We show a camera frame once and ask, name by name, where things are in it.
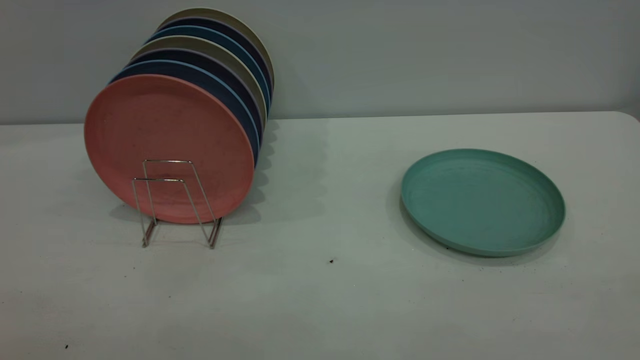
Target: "teal plate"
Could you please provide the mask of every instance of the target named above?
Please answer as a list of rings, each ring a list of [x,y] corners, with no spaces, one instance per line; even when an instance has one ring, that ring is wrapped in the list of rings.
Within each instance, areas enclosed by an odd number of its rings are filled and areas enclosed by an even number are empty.
[[[454,149],[420,159],[402,181],[413,220],[448,247],[512,256],[539,247],[564,221],[564,200],[540,170],[499,152]]]

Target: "white table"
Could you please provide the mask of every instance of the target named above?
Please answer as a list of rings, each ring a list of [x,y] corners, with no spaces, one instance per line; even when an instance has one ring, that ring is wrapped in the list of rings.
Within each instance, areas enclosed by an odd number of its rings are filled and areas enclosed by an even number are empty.
[[[558,237],[484,259],[417,229],[401,177],[455,147],[546,173]],[[640,354],[640,124],[622,113],[272,120],[214,250],[165,224],[141,248],[80,124],[1,126],[0,184],[0,359]]]

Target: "dark blue plate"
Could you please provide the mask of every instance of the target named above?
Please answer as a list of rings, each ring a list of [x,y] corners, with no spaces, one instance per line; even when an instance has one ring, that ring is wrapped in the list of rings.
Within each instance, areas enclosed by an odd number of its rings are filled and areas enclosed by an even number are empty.
[[[227,84],[222,82],[222,80],[209,72],[187,63],[173,60],[149,60],[126,67],[109,83],[126,78],[127,76],[139,74],[159,74],[189,81],[218,98],[218,100],[229,108],[240,122],[240,125],[242,125],[251,143],[253,164],[255,166],[258,161],[258,152],[260,149],[258,131],[254,126],[249,109],[247,109],[242,100],[240,100],[240,97],[238,97]]]
[[[260,143],[262,143],[262,124],[264,122],[264,119],[262,119],[260,111],[258,110],[258,102],[253,98],[253,95],[245,87],[242,80],[240,80],[240,78],[237,77],[226,66],[222,65],[220,62],[207,55],[198,53],[197,51],[185,49],[158,49],[149,51],[148,53],[144,53],[141,56],[131,60],[129,65],[149,60],[181,61],[183,63],[199,67],[206,72],[210,72],[211,74],[215,74],[219,79],[222,80],[222,82],[227,84],[231,88],[231,90],[233,90],[238,96],[240,96],[240,99],[249,109],[253,120],[256,120],[255,127],[258,130]]]
[[[158,29],[158,31],[183,25],[201,26],[203,28],[218,31],[232,38],[234,41],[240,44],[240,46],[244,47],[251,54],[251,56],[253,56],[255,61],[257,61],[260,69],[262,69],[264,75],[267,77],[267,80],[269,80],[269,89],[273,92],[273,74],[269,72],[266,60],[262,57],[260,51],[258,51],[251,40],[247,39],[247,37],[244,36],[236,28],[226,24],[225,22],[208,19],[206,17],[183,17],[181,19],[176,19],[167,23],[162,28]]]
[[[255,79],[258,81],[265,100],[268,102],[267,109],[271,107],[271,90],[269,89],[267,78],[258,66],[258,63],[255,61],[255,59],[249,54],[249,52],[247,52],[244,47],[242,47],[236,41],[224,35],[223,33],[203,28],[201,26],[176,26],[174,28],[167,28],[158,31],[149,40],[147,40],[147,42],[151,42],[157,38],[170,37],[173,35],[202,38],[214,42],[229,50],[249,68],[249,71],[251,71]]]

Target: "round plate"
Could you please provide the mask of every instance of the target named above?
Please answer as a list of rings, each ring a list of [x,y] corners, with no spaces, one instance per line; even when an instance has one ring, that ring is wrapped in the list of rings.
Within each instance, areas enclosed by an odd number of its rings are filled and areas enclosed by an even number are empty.
[[[211,20],[204,17],[187,17],[183,19],[177,19],[163,26],[162,30],[176,28],[179,26],[201,26],[203,28],[220,32],[221,34],[224,34],[233,39],[235,42],[240,44],[240,46],[246,49],[249,54],[251,54],[251,57],[255,59],[255,61],[258,63],[258,66],[260,67],[260,70],[264,73],[265,78],[267,78],[267,80],[269,81],[269,89],[273,91],[273,80],[271,79],[271,74],[269,73],[266,60],[260,54],[258,49],[238,30],[225,24],[224,22]]]
[[[481,256],[535,249],[564,220],[564,200],[547,176],[486,150],[454,149],[420,159],[404,175],[402,199],[432,238]]]
[[[272,100],[271,91],[269,90],[268,79],[265,77],[263,71],[260,69],[258,63],[255,61],[253,56],[247,50],[233,41],[228,36],[224,35],[215,30],[203,28],[201,26],[176,26],[174,28],[168,28],[155,33],[147,42],[153,41],[162,37],[170,37],[170,36],[190,36],[190,37],[199,37],[205,40],[214,42],[223,46],[225,49],[229,50],[231,53],[236,55],[242,62],[251,70],[253,76],[258,80],[260,84],[260,89],[264,93],[264,97]]]
[[[264,113],[269,109],[269,99],[264,98],[264,94],[260,89],[258,81],[255,79],[248,67],[236,55],[233,55],[224,47],[198,37],[164,37],[146,43],[136,54],[133,59],[141,56],[149,51],[158,49],[179,48],[197,51],[205,54],[210,58],[214,58],[227,66],[232,72],[238,75],[243,83],[249,88],[254,98],[258,100],[264,108]]]
[[[188,63],[199,67],[202,70],[210,72],[211,74],[215,74],[219,79],[222,80],[222,82],[227,84],[231,88],[231,90],[233,90],[238,96],[240,96],[242,102],[247,106],[247,108],[249,108],[251,116],[254,119],[260,119],[260,121],[256,121],[256,126],[258,129],[260,143],[262,143],[264,117],[266,116],[266,114],[259,111],[258,104],[253,98],[253,95],[243,85],[242,80],[240,80],[226,66],[204,54],[183,49],[160,49],[149,51],[148,53],[142,54],[141,56],[131,60],[129,65],[149,60],[181,61],[183,63]]]
[[[222,80],[209,72],[187,63],[173,60],[150,60],[126,67],[124,70],[120,71],[120,73],[118,73],[111,82],[126,78],[127,76],[139,74],[173,76],[174,78],[189,81],[218,98],[229,108],[229,110],[231,110],[240,122],[240,125],[242,125],[253,149],[253,160],[257,163],[258,153],[260,151],[260,142],[255,122],[259,122],[260,120],[255,119],[254,122],[251,112],[242,102],[240,96],[231,90],[227,84],[224,84]]]
[[[107,187],[132,207],[134,177],[144,177],[145,159],[191,160],[216,217],[236,209],[253,179],[249,140],[235,116],[211,94],[187,81],[136,75],[108,85],[93,100],[84,123],[89,159]],[[186,164],[148,163],[151,178],[184,179],[203,221],[211,221],[193,169]],[[180,183],[150,182],[156,216],[197,223]],[[142,212],[151,215],[147,187],[136,182]]]
[[[166,20],[163,21],[162,24],[158,27],[158,29],[163,28],[169,22],[178,20],[185,17],[205,17],[211,20],[217,20],[223,22],[225,24],[231,25],[234,29],[238,30],[242,35],[244,35],[247,39],[251,41],[251,43],[260,51],[260,54],[264,58],[269,67],[269,71],[271,73],[271,79],[273,83],[275,82],[275,73],[273,72],[273,64],[271,63],[271,57],[269,56],[269,52],[258,35],[255,34],[253,30],[251,30],[245,23],[238,20],[234,16],[231,16],[225,12],[221,12],[219,10],[210,9],[210,8],[190,8],[185,9],[183,11],[177,12],[171,16],[169,16]]]

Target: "khaki plate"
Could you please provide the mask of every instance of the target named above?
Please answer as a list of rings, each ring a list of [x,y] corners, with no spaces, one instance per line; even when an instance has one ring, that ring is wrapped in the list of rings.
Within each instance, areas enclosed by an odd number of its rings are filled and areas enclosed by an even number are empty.
[[[167,25],[171,21],[181,19],[183,17],[205,17],[207,19],[224,22],[225,24],[232,26],[233,28],[238,30],[253,45],[255,45],[255,48],[258,50],[258,52],[260,52],[260,55],[262,55],[264,61],[267,62],[267,66],[269,67],[269,71],[271,72],[271,79],[273,81],[272,86],[275,86],[275,74],[273,72],[273,64],[271,63],[269,52],[267,51],[267,48],[264,47],[262,41],[260,41],[258,35],[256,35],[256,33],[253,32],[253,30],[251,30],[245,23],[240,21],[238,18],[219,10],[210,8],[191,8],[179,11],[169,16],[162,22],[162,24],[160,24],[160,26],[158,26],[158,29]]]

